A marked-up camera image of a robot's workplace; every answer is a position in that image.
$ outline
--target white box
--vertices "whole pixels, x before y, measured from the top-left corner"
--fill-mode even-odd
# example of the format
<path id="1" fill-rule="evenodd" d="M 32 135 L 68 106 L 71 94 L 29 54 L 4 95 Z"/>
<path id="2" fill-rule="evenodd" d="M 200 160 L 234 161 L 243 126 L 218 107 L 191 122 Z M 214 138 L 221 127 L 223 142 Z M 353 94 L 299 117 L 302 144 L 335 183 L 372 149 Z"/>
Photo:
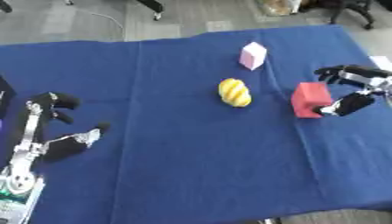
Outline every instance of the white box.
<path id="1" fill-rule="evenodd" d="M 252 42 L 242 48 L 240 63 L 253 71 L 264 63 L 266 56 L 267 49 L 256 42 Z"/>

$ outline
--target pink cube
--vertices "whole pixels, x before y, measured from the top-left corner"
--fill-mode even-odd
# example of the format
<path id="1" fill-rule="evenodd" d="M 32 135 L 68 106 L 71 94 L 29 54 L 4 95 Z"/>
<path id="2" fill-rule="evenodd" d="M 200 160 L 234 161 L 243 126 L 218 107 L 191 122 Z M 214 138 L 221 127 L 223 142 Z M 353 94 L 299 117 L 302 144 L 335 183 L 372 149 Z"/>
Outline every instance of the pink cube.
<path id="1" fill-rule="evenodd" d="M 301 82 L 291 96 L 291 104 L 297 117 L 320 118 L 312 110 L 317 106 L 328 106 L 333 99 L 324 82 Z"/>
<path id="2" fill-rule="evenodd" d="M 264 63 L 266 55 L 267 49 L 265 47 L 252 42 L 242 48 L 240 63 L 253 71 Z"/>

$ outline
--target chair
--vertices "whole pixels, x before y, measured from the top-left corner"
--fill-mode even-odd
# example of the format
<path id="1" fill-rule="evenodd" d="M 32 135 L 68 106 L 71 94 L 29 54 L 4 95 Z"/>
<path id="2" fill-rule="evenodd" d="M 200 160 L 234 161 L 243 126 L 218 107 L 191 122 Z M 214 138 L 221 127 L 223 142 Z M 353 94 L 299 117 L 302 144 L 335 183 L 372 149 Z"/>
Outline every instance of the chair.
<path id="1" fill-rule="evenodd" d="M 369 12 L 371 2 L 372 0 L 339 0 L 337 2 L 337 9 L 331 17 L 330 24 L 336 24 L 336 20 L 338 19 L 340 13 L 345 9 L 349 9 L 360 13 L 367 20 L 367 24 L 364 26 L 366 30 L 373 29 L 373 23 L 375 22 L 375 19 L 372 15 L 370 15 Z"/>
<path id="2" fill-rule="evenodd" d="M 74 1 L 73 0 L 64 0 L 66 5 L 73 5 Z M 148 8 L 152 9 L 154 11 L 153 18 L 155 21 L 158 21 L 162 17 L 162 12 L 164 12 L 164 6 L 155 1 L 155 0 L 137 0 L 139 3 L 144 4 Z"/>

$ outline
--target wheel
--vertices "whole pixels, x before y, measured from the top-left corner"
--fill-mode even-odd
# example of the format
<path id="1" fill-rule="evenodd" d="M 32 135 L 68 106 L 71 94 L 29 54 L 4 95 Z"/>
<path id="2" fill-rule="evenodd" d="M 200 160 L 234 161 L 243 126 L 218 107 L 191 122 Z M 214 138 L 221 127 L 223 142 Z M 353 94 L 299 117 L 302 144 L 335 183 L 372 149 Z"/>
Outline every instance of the wheel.
<path id="1" fill-rule="evenodd" d="M 66 5 L 74 5 L 74 2 L 71 0 L 66 0 Z"/>
<path id="2" fill-rule="evenodd" d="M 3 0 L 0 0 L 0 10 L 4 11 L 5 13 L 12 12 L 12 7 Z"/>
<path id="3" fill-rule="evenodd" d="M 158 21 L 159 19 L 161 19 L 162 17 L 162 13 L 154 13 L 154 20 Z"/>
<path id="4" fill-rule="evenodd" d="M 363 28 L 365 28 L 365 30 L 372 30 L 373 28 L 375 28 L 372 24 L 366 24 Z"/>

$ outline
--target red cube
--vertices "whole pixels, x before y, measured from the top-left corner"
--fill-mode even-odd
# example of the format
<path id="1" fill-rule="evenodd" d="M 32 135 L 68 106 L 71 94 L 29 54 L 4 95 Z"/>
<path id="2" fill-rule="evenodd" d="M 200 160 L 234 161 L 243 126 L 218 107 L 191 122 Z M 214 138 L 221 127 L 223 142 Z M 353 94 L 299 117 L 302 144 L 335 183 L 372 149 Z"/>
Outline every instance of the red cube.
<path id="1" fill-rule="evenodd" d="M 301 82 L 291 96 L 291 104 L 297 117 L 320 118 L 312 110 L 317 106 L 329 106 L 333 99 L 324 82 Z"/>

